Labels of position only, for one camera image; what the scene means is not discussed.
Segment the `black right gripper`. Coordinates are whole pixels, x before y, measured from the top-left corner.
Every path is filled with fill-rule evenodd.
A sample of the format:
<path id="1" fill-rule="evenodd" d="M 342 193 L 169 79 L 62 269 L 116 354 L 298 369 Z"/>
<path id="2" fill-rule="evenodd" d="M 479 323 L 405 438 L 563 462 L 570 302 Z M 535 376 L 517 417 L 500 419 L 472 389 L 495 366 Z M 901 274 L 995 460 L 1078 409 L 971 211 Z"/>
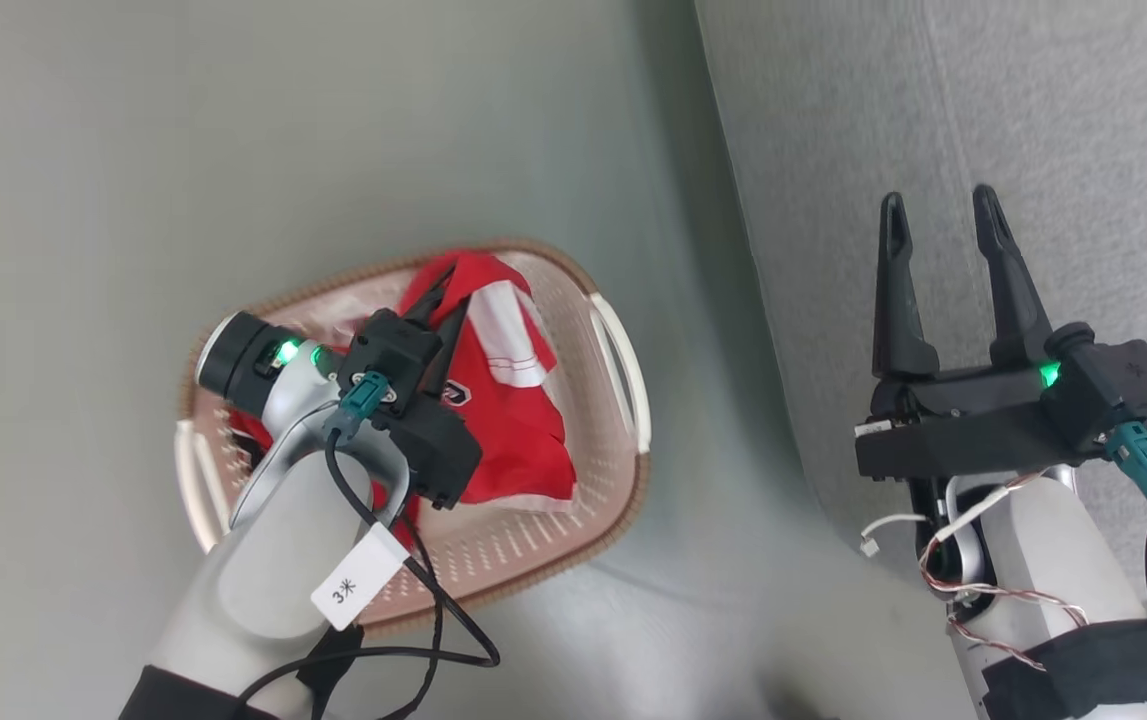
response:
<path id="1" fill-rule="evenodd" d="M 1082 322 L 1052 332 L 994 188 L 977 183 L 972 208 L 992 287 L 989 357 L 997 368 L 1017 369 L 986 366 L 898 384 L 892 413 L 875 416 L 873 429 L 855 438 L 861 477 L 912 480 L 1082 465 L 1107 456 L 1105 443 L 1117 426 L 1137 421 L 1147 430 L 1147 342 L 1107 345 Z M 873 324 L 873 374 L 881 381 L 941 370 L 938 352 L 922 332 L 912 255 L 905 201 L 889 191 L 881 199 Z"/>

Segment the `red and white garment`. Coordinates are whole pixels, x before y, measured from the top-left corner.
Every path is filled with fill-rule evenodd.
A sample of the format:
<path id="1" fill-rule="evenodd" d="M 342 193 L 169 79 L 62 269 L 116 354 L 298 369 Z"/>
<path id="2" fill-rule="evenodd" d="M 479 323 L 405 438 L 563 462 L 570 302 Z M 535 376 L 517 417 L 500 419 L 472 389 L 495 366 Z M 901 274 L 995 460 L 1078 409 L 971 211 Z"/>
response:
<path id="1" fill-rule="evenodd" d="M 528 495 L 564 501 L 572 495 L 576 469 L 565 447 L 563 418 L 544 392 L 556 357 L 533 314 L 526 279 L 496 255 L 450 252 L 414 275 L 395 307 L 401 315 L 448 263 L 457 263 L 431 327 L 471 300 L 448 371 L 444 401 L 465 418 L 483 455 L 459 503 Z M 253 518 L 273 488 L 299 457 L 326 447 L 322 428 L 340 401 L 337 371 L 362 322 L 354 320 L 349 341 L 312 341 L 307 332 L 272 324 L 250 313 L 224 319 L 209 336 L 195 369 L 195 382 L 220 396 L 234 424 L 252 437 L 253 465 L 237 496 L 231 525 Z M 396 488 L 384 492 L 384 516 L 400 512 L 418 496 L 409 490 L 409 465 L 385 430 L 369 421 L 352 443 L 375 439 L 400 461 Z"/>

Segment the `beige perforated laundry basket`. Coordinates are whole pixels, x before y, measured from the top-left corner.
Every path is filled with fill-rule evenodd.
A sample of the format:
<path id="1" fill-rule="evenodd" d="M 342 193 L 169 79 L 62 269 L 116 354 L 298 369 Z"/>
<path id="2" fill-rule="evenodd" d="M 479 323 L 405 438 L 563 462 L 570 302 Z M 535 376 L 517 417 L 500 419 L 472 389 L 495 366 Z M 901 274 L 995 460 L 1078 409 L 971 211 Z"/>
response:
<path id="1" fill-rule="evenodd" d="M 596 283 L 574 259 L 536 240 L 496 238 L 437 249 L 340 272 L 247 306 L 268 322 L 312 341 L 349 341 L 372 310 L 395 306 L 421 266 L 454 251 L 496 255 L 522 274 L 556 366 L 544 382 L 565 428 L 576 469 L 569 500 L 528 495 L 432 510 L 419 501 L 418 532 L 442 588 L 474 610 L 592 559 L 623 537 L 649 486 L 651 416 L 640 361 L 624 324 Z M 184 370 L 177 415 L 177 486 L 202 551 L 229 532 L 240 491 L 252 474 L 231 430 L 231 410 L 195 382 L 203 337 Z M 431 621 L 432 598 L 400 571 L 358 621 L 370 635 Z"/>

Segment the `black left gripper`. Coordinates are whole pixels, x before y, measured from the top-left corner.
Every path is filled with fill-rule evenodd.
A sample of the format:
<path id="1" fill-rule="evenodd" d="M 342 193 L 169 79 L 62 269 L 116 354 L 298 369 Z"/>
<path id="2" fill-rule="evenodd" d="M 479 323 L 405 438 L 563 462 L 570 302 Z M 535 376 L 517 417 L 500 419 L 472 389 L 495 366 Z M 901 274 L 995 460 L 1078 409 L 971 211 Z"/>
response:
<path id="1" fill-rule="evenodd" d="M 409 465 L 409 490 L 437 510 L 462 500 L 483 452 L 465 418 L 444 401 L 448 371 L 471 300 L 459 302 L 436 329 L 436 310 L 457 263 L 448 263 L 401 315 L 382 307 L 362 322 L 337 371 L 340 396 L 358 373 L 380 371 L 391 393 L 368 420 L 385 430 Z"/>

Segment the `grey fabric sofa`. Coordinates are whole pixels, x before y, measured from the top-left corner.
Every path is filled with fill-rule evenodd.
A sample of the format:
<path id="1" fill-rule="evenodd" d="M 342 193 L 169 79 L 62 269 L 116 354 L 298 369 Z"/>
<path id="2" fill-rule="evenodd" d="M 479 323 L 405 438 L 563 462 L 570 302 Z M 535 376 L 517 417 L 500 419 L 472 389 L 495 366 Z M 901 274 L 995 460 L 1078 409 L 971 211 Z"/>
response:
<path id="1" fill-rule="evenodd" d="M 943 368 L 994 337 L 972 190 L 1050 323 L 1147 342 L 1147 0 L 699 0 L 803 477 L 848 542 L 903 512 L 857 474 L 881 199 L 902 193 Z"/>

